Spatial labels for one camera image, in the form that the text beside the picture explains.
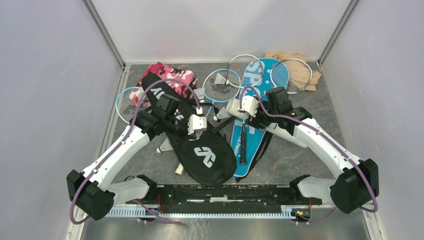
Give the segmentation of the white feather shuttlecock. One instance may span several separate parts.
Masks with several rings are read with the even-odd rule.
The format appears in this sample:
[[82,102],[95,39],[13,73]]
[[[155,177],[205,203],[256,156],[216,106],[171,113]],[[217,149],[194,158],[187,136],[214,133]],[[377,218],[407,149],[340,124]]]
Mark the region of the white feather shuttlecock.
[[229,81],[225,78],[225,76],[221,75],[219,72],[216,73],[215,79],[213,81],[215,85],[229,85]]
[[222,107],[218,111],[218,113],[214,114],[213,120],[216,121],[216,122],[218,122],[219,120],[227,119],[229,117],[230,117],[230,114],[226,111],[226,108],[225,107]]
[[194,93],[197,96],[200,103],[205,102],[205,89],[203,87],[194,89]]
[[156,152],[157,153],[163,153],[163,152],[167,152],[167,151],[173,151],[174,148],[169,140],[169,138],[166,138],[164,140],[164,142],[156,148]]

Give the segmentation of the black Crossway racket bag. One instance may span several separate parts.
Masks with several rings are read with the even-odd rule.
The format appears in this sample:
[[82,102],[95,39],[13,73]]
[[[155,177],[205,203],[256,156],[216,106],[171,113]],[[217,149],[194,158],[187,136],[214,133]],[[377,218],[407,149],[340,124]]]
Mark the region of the black Crossway racket bag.
[[[181,122],[187,123],[190,115],[196,113],[195,100],[180,96],[167,82],[158,83],[146,96],[152,104],[156,104],[163,94],[180,101],[175,114]],[[213,131],[211,123],[196,139],[172,132],[167,132],[166,136],[184,170],[199,184],[218,186],[234,175],[237,166],[235,154],[226,138]]]

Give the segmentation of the white shuttlecock tube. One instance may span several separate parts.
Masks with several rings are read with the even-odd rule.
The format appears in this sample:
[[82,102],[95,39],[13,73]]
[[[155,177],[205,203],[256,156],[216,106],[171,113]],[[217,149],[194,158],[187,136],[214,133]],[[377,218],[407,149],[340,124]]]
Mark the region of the white shuttlecock tube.
[[[257,112],[264,111],[262,109],[262,107],[261,107],[261,103],[262,102],[259,101]],[[247,125],[249,125],[250,127],[252,127],[252,116],[250,116],[247,112],[240,112],[238,110],[238,107],[239,107],[239,100],[236,99],[236,98],[234,98],[234,99],[231,99],[228,102],[228,104],[227,104],[227,106],[225,108],[226,108],[226,111],[230,115],[235,116],[236,118],[239,118],[239,119],[244,120]],[[276,136],[278,136],[278,137],[280,137],[280,138],[282,138],[282,139],[284,139],[286,141],[289,141],[289,142],[291,142],[291,143],[293,143],[293,144],[295,144],[297,146],[300,146],[302,148],[306,148],[307,147],[307,145],[305,143],[303,143],[302,141],[300,141],[299,139],[297,139],[296,137],[294,137],[293,135],[291,135],[286,129],[281,128],[278,125],[278,123],[276,123],[276,122],[275,123],[272,123],[269,127],[267,127],[265,129],[265,131],[267,131],[267,132],[269,132],[269,133],[271,133],[273,135],[276,135]]]

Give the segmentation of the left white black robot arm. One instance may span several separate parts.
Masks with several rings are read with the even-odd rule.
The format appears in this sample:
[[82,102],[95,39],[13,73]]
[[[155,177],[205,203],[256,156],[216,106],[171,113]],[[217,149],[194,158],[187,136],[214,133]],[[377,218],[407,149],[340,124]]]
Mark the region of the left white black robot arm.
[[118,139],[92,164],[82,171],[72,170],[66,177],[71,201],[69,218],[79,225],[89,218],[100,220],[110,210],[129,201],[142,200],[153,203],[157,198],[157,184],[146,176],[136,176],[127,181],[113,183],[118,172],[128,161],[156,136],[163,133],[188,137],[194,134],[191,127],[174,116],[180,100],[165,94],[158,102],[142,108],[147,100],[139,96],[136,103],[116,99],[116,111],[123,114],[129,107],[134,111],[125,118],[128,125]]

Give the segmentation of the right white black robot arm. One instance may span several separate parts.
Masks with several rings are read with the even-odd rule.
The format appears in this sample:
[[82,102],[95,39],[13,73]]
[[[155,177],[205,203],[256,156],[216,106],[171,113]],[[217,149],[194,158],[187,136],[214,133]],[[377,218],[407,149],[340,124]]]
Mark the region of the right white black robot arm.
[[282,87],[267,91],[267,101],[258,95],[243,96],[239,110],[247,122],[295,145],[310,149],[327,166],[334,179],[301,177],[289,189],[289,199],[302,204],[308,198],[335,205],[343,213],[356,209],[376,213],[379,209],[379,169],[371,158],[361,159],[334,140],[303,107],[293,107]]

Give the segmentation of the blue Sport racket bag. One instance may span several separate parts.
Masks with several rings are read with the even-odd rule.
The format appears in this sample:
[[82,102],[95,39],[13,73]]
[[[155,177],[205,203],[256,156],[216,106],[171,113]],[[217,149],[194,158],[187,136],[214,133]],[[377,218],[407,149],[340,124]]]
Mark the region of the blue Sport racket bag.
[[[270,78],[270,72],[273,66],[279,63],[279,60],[263,57],[259,59],[264,64],[264,74],[261,83],[255,85],[255,91],[259,93],[261,100],[266,104],[268,99],[266,91],[273,88],[274,85]],[[241,164],[242,156],[242,130],[245,130],[246,146],[245,158],[246,164]],[[265,130],[251,127],[244,123],[240,118],[234,120],[233,130],[230,145],[236,158],[236,170],[233,174],[235,181],[238,183],[246,178],[249,172],[253,169],[256,162],[263,156],[265,150],[271,141],[272,134]]]

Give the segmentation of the pink camouflage racket bag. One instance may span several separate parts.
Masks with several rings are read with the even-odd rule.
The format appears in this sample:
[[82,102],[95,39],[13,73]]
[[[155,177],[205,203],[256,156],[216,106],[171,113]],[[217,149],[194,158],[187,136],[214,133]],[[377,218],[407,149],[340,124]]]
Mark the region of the pink camouflage racket bag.
[[178,69],[161,62],[150,64],[135,87],[131,87],[125,92],[123,99],[129,101],[129,104],[135,107],[144,89],[158,80],[166,81],[157,84],[149,91],[156,99],[146,95],[141,101],[143,107],[149,107],[152,103],[156,103],[163,94],[174,95],[176,98],[185,98],[190,102],[195,101],[193,94],[188,89],[195,90],[197,88],[198,79],[195,77],[195,73],[188,69]]

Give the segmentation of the beige folded cloth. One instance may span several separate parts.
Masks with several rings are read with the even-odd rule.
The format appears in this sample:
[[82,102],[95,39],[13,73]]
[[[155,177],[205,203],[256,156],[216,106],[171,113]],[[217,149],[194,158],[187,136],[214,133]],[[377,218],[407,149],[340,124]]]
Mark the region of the beige folded cloth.
[[321,73],[312,70],[306,56],[287,52],[268,52],[264,56],[278,60],[270,74],[275,85],[284,87],[290,94],[316,90]]

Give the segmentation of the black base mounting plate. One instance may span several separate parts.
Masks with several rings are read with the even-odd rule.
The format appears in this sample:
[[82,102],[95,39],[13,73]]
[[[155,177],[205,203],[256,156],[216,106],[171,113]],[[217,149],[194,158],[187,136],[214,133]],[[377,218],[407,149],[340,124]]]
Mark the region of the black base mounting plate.
[[289,185],[225,184],[158,185],[140,199],[144,205],[160,205],[164,214],[267,214],[282,206],[321,205],[315,197],[304,197]]

